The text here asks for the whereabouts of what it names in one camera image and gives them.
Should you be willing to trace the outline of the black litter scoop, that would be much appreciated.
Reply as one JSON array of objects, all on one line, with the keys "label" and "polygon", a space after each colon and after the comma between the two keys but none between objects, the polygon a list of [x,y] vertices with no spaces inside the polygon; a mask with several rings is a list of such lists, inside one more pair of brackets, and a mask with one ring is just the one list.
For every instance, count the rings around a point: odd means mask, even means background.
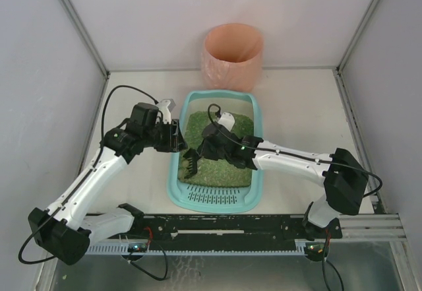
[{"label": "black litter scoop", "polygon": [[198,161],[200,160],[199,153],[190,148],[184,155],[182,159],[182,167],[185,169],[183,172],[184,179],[190,179],[195,176],[198,172]]}]

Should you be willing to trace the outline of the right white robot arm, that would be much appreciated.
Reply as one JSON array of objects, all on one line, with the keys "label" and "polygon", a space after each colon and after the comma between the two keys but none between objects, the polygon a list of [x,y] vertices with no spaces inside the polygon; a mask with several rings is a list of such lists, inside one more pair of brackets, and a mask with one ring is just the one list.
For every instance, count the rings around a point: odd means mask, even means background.
[{"label": "right white robot arm", "polygon": [[201,158],[225,160],[239,169],[276,170],[302,177],[324,189],[309,204],[301,225],[308,240],[325,236],[339,215],[359,213],[368,175],[346,149],[312,154],[285,148],[256,136],[237,137],[223,125],[211,123],[202,131]]}]

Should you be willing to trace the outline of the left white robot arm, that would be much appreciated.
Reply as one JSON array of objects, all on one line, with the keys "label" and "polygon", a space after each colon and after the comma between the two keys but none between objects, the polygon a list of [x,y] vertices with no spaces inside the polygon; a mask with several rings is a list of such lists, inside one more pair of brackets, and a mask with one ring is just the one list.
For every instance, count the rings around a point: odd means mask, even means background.
[{"label": "left white robot arm", "polygon": [[139,102],[130,117],[102,137],[100,148],[68,189],[46,209],[28,215],[32,239],[67,265],[78,262],[91,245],[128,232],[141,212],[128,204],[110,213],[88,216],[88,210],[107,184],[146,148],[180,152],[187,144],[172,99],[156,105]]}]

